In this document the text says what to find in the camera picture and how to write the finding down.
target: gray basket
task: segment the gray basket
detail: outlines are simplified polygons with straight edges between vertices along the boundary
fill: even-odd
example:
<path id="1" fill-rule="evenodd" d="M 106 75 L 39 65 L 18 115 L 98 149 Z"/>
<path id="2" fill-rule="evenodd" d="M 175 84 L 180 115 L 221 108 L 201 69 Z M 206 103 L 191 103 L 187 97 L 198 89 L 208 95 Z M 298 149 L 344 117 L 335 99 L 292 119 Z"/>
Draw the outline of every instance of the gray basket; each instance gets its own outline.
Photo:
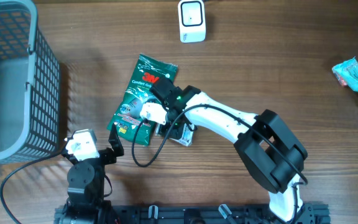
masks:
<path id="1" fill-rule="evenodd" d="M 60 68 L 30 0 L 0 0 L 0 164 L 58 150 Z"/>

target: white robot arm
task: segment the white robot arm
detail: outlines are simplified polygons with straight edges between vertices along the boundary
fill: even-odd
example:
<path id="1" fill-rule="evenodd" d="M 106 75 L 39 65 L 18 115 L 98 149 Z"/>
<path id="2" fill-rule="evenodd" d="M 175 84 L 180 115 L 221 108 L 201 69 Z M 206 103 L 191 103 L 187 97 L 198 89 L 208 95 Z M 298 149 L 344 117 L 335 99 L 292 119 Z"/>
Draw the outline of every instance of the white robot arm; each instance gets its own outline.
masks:
<path id="1" fill-rule="evenodd" d="M 295 204 L 297 203 L 299 211 L 303 202 L 299 194 L 294 194 L 294 188 L 298 190 L 300 176 L 287 162 L 302 170 L 307 152 L 280 117 L 268 110 L 259 116 L 232 109 L 192 86 L 181 90 L 173 86 L 168 79 L 157 81 L 150 91 L 162 105 L 146 103 L 140 116 L 161 125 L 169 125 L 182 111 L 192 106 L 207 105 L 188 110 L 183 122 L 208 128 L 232 142 L 251 176 L 269 191 L 271 211 L 285 222 L 293 219 Z M 252 131 L 239 120 L 209 106 L 233 114 L 249 127 L 252 126 Z M 258 138 L 255 132 L 262 133 L 267 139 L 273 136 L 275 150 L 280 150 L 282 156 L 287 157 L 287 161 L 280 158 L 277 154 L 279 152 L 272 147 L 262 149 L 260 144 L 263 139 Z"/>

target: wooden tabletop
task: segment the wooden tabletop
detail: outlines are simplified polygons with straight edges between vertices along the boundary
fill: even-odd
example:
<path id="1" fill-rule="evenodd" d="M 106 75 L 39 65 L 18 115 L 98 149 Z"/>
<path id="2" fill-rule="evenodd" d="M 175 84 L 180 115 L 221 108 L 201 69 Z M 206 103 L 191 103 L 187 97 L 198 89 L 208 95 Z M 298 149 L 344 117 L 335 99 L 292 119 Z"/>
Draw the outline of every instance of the wooden tabletop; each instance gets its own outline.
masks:
<path id="1" fill-rule="evenodd" d="M 92 128 L 98 147 L 109 146 L 106 126 L 144 53 L 178 65 L 182 88 L 193 85 L 238 110 L 278 113 L 308 150 L 302 199 L 329 204 L 333 223 L 358 223 L 358 93 L 331 72 L 358 60 L 358 1 L 208 1 L 205 8 L 206 40 L 183 44 L 177 2 L 38 5 L 39 26 L 62 65 L 62 137 Z M 136 147 L 139 159 L 161 140 Z M 122 143 L 126 155 L 106 167 L 113 205 L 269 202 L 233 145 L 205 128 L 191 147 L 167 142 L 146 169 Z M 0 166 L 0 184 L 20 165 Z M 70 167 L 56 158 L 13 176 L 4 191 L 13 214 L 51 223 L 67 198 Z M 1 203 L 0 223 L 11 223 Z"/>

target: red 3m logo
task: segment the red 3m logo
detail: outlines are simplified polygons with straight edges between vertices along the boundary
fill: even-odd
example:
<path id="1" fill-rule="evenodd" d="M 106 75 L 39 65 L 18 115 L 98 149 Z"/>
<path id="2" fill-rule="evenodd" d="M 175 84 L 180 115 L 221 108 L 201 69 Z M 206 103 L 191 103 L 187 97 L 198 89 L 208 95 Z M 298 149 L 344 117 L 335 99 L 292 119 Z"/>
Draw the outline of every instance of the red 3m logo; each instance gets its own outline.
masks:
<path id="1" fill-rule="evenodd" d="M 142 79 L 144 81 L 150 82 L 150 83 L 155 83 L 160 77 L 155 77 L 154 75 L 151 75 L 149 72 L 145 72 L 144 76 L 142 77 Z"/>

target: green package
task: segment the green package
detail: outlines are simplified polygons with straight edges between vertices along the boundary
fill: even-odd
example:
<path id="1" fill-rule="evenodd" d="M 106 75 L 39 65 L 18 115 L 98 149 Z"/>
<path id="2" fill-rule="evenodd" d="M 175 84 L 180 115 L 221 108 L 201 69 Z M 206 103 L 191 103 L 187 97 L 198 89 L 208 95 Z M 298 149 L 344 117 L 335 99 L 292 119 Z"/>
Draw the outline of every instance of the green package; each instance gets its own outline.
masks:
<path id="1" fill-rule="evenodd" d="M 124 93 L 124 99 L 111 118 L 108 130 L 112 124 L 117 127 L 120 137 L 133 141 L 136 129 L 142 121 L 140 111 L 146 102 L 160 103 L 153 94 L 149 92 L 150 87 L 161 76 L 165 76 L 171 81 L 177 74 L 178 67 L 170 63 L 159 62 L 146 55 L 139 55 L 134 73 Z M 148 146 L 152 135 L 155 122 L 143 124 L 136 136 L 136 143 Z"/>

